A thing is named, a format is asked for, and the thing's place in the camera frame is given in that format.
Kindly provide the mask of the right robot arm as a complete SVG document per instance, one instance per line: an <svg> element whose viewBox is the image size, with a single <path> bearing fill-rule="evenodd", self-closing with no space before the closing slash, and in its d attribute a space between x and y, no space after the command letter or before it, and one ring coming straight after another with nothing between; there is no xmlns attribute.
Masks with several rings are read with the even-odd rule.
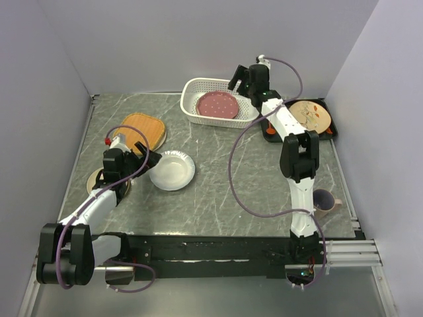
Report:
<svg viewBox="0 0 423 317"><path fill-rule="evenodd" d="M306 130L286 107L286 101L270 88L270 68L263 62L250 67L239 65L228 84L248 98L259 110L256 123L267 120L282 140L280 170L289 184L292 215L290 258L304 263L323 248L321 228L314 216L313 185L319 168L319 134Z"/></svg>

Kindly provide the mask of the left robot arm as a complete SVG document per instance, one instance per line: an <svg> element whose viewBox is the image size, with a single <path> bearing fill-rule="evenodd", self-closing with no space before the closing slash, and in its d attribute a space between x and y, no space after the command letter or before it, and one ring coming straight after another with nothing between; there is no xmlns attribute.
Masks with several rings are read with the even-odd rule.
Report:
<svg viewBox="0 0 423 317"><path fill-rule="evenodd" d="M86 285L96 267L111 260L124 265L131 258L128 236L106 232L92 236L92 229L125 197L131 179L155 167L162 156L142 143L132 150L111 147L103 153L102 169L88 198L68 217L48 223L40 232L36 279L41 284L58 284L64 289Z"/></svg>

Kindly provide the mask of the orange woven tray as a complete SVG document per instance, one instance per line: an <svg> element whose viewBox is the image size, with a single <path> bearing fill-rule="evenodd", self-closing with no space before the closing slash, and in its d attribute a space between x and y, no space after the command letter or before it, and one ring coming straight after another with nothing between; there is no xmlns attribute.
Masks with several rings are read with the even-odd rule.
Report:
<svg viewBox="0 0 423 317"><path fill-rule="evenodd" d="M151 151L154 151L156 144L159 142L165 130L165 124L163 121L142 113L133 113L128 115L123 120L122 125L130 125L140 130L144 136L146 136L149 143L149 149ZM131 150L134 150L134 144L137 141L140 141L145 145L145 140L132 129L120 127L114 132L113 136L115 137L118 133L126 136L126 146Z"/></svg>

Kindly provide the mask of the cream plate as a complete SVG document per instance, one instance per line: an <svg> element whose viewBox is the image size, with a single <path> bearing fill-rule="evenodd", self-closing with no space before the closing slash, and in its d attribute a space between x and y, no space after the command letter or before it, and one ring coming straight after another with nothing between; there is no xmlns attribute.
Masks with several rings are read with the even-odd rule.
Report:
<svg viewBox="0 0 423 317"><path fill-rule="evenodd" d="M167 129L164 130L164 134L161 136L159 142L156 144L156 146L154 148L155 151L158 150L158 149L160 149L162 147L162 145L166 141L166 138L167 138Z"/></svg>

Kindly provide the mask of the pink polka dot plate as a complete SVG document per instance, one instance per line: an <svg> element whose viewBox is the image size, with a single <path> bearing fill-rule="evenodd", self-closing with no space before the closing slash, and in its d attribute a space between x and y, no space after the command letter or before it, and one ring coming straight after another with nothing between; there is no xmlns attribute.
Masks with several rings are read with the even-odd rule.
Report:
<svg viewBox="0 0 423 317"><path fill-rule="evenodd" d="M207 92L197 101L196 113L211 118L234 119L239 114L239 103L228 92Z"/></svg>

